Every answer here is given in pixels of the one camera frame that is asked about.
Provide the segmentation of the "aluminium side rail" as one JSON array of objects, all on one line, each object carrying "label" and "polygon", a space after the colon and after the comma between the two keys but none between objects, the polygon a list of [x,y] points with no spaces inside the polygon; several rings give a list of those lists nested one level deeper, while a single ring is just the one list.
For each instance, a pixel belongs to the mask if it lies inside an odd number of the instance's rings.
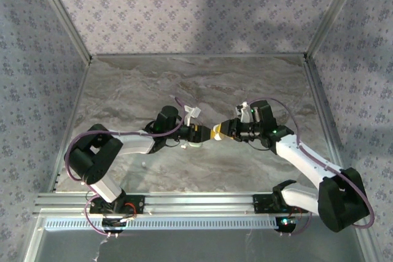
[{"label": "aluminium side rail", "polygon": [[306,79],[311,88],[317,114],[322,125],[330,158],[334,164],[346,167],[347,165],[343,162],[341,157],[341,141],[338,135],[337,126],[335,124],[321,79],[317,72],[316,64],[312,58],[308,57],[307,54],[303,55],[302,63],[305,69]]},{"label": "aluminium side rail", "polygon": [[81,78],[81,81],[80,81],[80,84],[79,84],[79,87],[78,87],[78,90],[76,93],[76,97],[75,97],[75,100],[74,100],[74,103],[72,106],[71,115],[70,115],[70,118],[67,122],[64,136],[61,141],[60,149],[59,149],[59,152],[56,156],[56,160],[54,162],[53,172],[52,172],[52,175],[50,178],[49,186],[45,191],[46,193],[53,193],[56,191],[57,177],[58,177],[59,173],[62,171],[62,167],[64,166],[64,164],[63,164],[64,159],[63,158],[64,158],[64,155],[67,151],[67,147],[68,147],[70,138],[72,136],[72,131],[74,128],[76,117],[77,117],[77,111],[79,108],[80,98],[84,92],[85,82],[87,79],[90,65],[91,65],[91,60],[89,60],[84,67],[83,75],[82,75],[82,78]]}]

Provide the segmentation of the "black controller board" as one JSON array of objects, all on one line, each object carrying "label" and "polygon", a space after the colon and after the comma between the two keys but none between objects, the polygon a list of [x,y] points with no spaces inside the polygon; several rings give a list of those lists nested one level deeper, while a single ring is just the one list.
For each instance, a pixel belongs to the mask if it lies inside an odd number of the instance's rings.
[{"label": "black controller board", "polygon": [[295,217],[276,217],[276,228],[274,229],[280,234],[292,234],[297,225]]},{"label": "black controller board", "polygon": [[127,219],[124,218],[103,218],[101,227],[105,233],[120,234],[127,225]]}]

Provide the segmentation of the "black right controller board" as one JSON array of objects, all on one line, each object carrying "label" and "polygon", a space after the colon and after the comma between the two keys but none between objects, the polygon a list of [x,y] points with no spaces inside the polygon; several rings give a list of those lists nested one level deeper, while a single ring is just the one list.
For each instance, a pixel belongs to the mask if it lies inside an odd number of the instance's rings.
[{"label": "black right controller board", "polygon": [[295,217],[276,217],[276,228],[274,229],[280,234],[292,234],[297,225]]}]

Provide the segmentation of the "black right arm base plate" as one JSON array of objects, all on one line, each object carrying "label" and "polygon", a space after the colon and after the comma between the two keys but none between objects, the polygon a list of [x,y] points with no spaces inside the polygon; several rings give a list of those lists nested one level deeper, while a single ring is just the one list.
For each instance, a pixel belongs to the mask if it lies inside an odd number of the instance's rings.
[{"label": "black right arm base plate", "polygon": [[256,214],[308,213],[307,210],[286,204],[282,197],[275,193],[252,195],[252,204]]}]

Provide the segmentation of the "black left controller board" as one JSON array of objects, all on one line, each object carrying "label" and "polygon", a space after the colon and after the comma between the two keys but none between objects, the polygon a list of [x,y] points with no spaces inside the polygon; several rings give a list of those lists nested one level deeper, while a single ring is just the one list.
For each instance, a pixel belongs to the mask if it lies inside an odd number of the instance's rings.
[{"label": "black left controller board", "polygon": [[127,225],[127,219],[124,218],[103,218],[101,227],[105,233],[120,234]]}]

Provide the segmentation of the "grey metal lower panel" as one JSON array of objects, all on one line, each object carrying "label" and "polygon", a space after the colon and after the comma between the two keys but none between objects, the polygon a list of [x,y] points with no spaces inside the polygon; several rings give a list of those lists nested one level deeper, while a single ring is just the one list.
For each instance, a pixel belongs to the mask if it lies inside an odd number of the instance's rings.
[{"label": "grey metal lower panel", "polygon": [[105,238],[90,230],[42,232],[22,262],[383,262],[354,230],[319,224],[298,236],[267,229],[137,230]]}]

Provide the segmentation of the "aluminium corner post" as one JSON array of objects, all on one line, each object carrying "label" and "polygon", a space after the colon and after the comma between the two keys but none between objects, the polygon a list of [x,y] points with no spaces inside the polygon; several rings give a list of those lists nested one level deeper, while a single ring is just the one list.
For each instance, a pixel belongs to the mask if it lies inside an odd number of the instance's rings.
[{"label": "aluminium corner post", "polygon": [[340,11],[344,7],[347,0],[332,0],[329,4],[327,10],[322,16],[321,22],[317,27],[317,30],[314,33],[313,38],[308,46],[307,51],[305,52],[305,60],[309,60],[313,58],[323,42],[327,37],[329,31],[334,25]]},{"label": "aluminium corner post", "polygon": [[79,56],[86,64],[90,64],[91,54],[87,50],[82,37],[78,33],[76,27],[74,26],[70,14],[68,14],[64,4],[61,0],[48,0],[53,11],[58,17],[60,23],[65,29],[67,35],[69,36],[73,46],[76,48]]}]

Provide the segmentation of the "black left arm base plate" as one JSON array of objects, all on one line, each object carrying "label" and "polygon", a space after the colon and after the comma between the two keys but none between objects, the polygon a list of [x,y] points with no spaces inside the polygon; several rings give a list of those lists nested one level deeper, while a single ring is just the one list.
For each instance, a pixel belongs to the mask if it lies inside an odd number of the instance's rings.
[{"label": "black left arm base plate", "polygon": [[95,198],[89,207],[91,214],[117,214],[117,215],[137,215],[144,211],[144,195],[123,195],[113,202],[107,202],[103,198]]}]

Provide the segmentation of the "aluminium mounting rail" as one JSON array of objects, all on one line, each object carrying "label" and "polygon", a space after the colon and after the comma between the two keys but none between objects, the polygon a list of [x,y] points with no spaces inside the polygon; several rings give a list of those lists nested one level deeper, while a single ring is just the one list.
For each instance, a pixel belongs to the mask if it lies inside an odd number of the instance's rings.
[{"label": "aluminium mounting rail", "polygon": [[[130,193],[144,195],[146,216],[181,216],[181,215],[242,215],[254,214],[252,195],[261,193]],[[91,193],[43,193],[34,206],[39,212],[79,212],[81,213]],[[317,202],[310,205],[287,204],[317,214]]]}]

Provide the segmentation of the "aluminium table edge bar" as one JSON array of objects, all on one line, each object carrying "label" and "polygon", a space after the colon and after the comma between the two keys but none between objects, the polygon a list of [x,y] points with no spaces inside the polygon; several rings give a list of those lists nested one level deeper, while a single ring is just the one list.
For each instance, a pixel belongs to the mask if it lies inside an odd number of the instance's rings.
[{"label": "aluminium table edge bar", "polygon": [[96,54],[95,58],[237,58],[237,57],[264,57],[264,58],[304,58],[304,53],[136,53],[136,54]]}]

